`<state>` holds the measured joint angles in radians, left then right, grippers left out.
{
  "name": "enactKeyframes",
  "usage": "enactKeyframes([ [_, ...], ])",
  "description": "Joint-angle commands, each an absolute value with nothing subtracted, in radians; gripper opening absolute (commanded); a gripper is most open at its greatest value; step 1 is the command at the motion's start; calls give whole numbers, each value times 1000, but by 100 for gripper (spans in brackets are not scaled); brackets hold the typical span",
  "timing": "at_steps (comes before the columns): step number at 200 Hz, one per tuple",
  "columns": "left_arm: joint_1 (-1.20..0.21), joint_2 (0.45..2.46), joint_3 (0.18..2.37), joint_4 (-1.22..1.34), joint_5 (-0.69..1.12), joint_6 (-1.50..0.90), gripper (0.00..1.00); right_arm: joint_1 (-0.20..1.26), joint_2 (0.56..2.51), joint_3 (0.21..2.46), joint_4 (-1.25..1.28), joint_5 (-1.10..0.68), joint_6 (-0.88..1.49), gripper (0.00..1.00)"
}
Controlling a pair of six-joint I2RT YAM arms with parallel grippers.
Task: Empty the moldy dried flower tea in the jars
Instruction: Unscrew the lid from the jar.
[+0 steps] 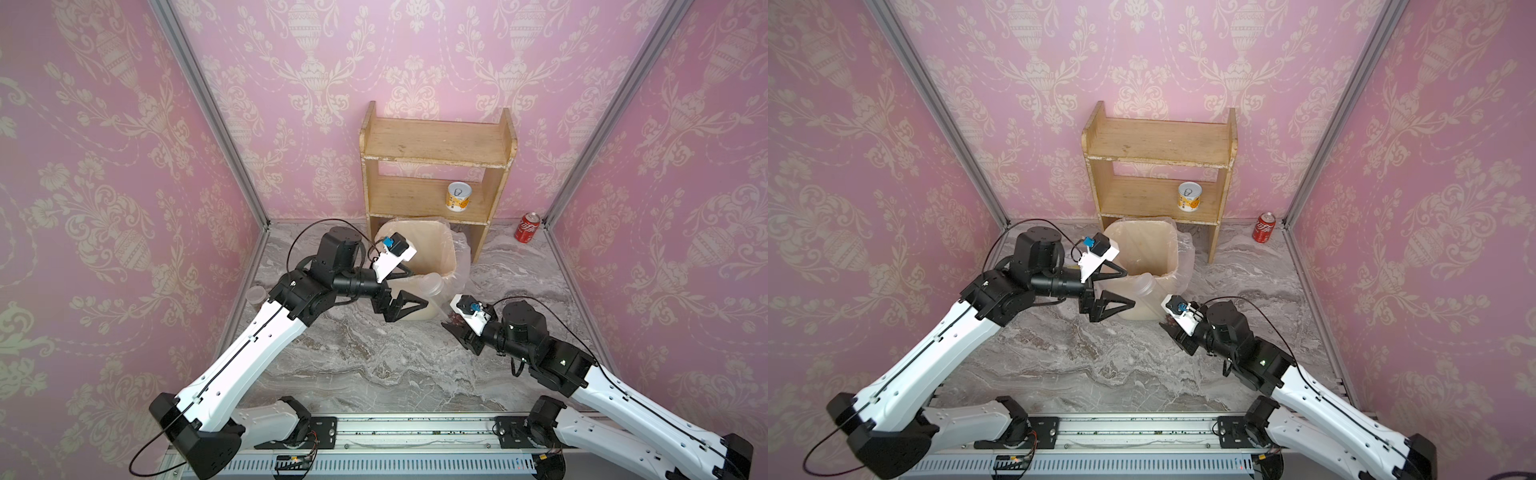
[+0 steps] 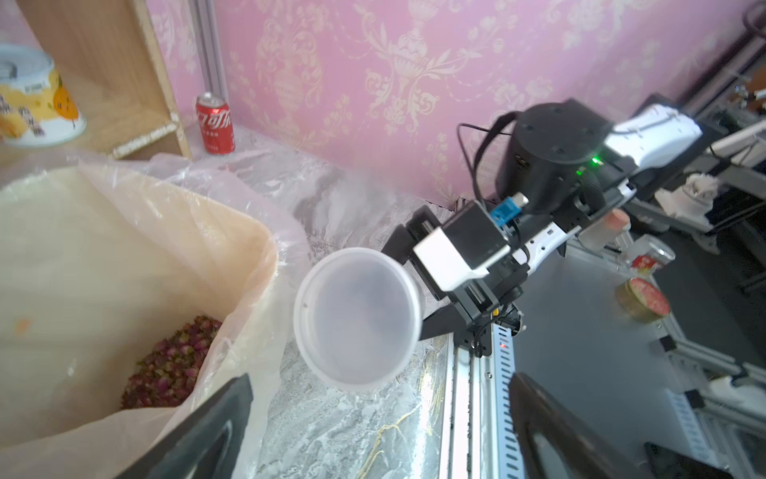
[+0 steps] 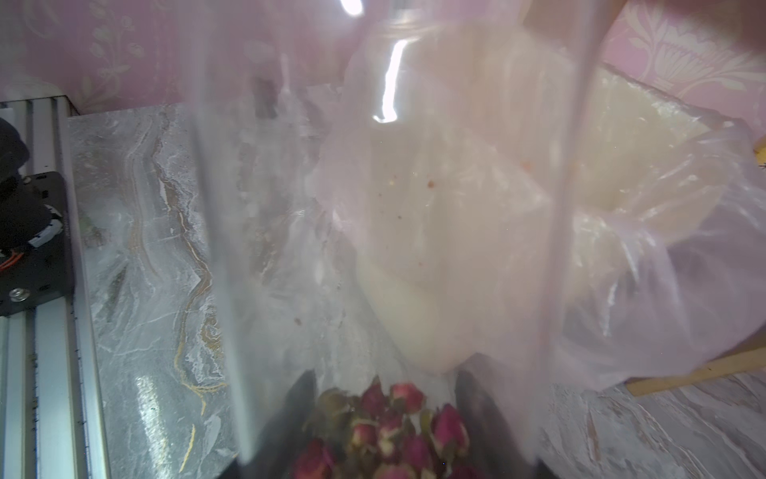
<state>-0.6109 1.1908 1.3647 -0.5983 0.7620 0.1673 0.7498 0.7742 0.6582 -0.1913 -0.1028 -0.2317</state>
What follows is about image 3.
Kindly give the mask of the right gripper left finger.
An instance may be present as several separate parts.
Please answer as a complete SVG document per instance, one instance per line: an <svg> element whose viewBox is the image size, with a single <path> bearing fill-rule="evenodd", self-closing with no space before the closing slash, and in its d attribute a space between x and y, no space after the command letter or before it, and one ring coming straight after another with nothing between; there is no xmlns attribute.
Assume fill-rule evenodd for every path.
<svg viewBox="0 0 766 479"><path fill-rule="evenodd" d="M309 443L304 429L315 409L316 375L305 371L286 394L281 410L259 435L259 450L243 464L233 460L219 479L286 478L301 448Z"/></svg>

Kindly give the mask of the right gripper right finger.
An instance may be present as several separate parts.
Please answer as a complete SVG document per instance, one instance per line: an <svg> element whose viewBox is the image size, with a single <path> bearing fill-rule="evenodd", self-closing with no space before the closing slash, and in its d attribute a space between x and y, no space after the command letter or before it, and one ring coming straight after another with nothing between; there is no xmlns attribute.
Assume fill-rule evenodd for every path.
<svg viewBox="0 0 766 479"><path fill-rule="evenodd" d="M500 408L469 371L458 372L455 397L470 439L468 463L485 478L557 477L542 460L532 463L522 455Z"/></svg>

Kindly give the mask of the clear jar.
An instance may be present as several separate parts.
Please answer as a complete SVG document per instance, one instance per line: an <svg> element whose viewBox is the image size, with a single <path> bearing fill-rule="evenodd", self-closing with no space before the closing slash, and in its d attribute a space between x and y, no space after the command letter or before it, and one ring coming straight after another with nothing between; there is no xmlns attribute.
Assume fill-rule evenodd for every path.
<svg viewBox="0 0 766 479"><path fill-rule="evenodd" d="M239 478L547 478L614 1L184 1Z"/></svg>

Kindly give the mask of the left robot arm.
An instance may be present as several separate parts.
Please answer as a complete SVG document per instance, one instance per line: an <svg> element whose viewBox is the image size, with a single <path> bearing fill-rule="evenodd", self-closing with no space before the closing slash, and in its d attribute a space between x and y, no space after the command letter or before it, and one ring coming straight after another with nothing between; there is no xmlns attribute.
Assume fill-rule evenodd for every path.
<svg viewBox="0 0 766 479"><path fill-rule="evenodd" d="M67 189L55 171L23 176L31 159L1 121L1 314L11 317L74 292Z"/></svg>

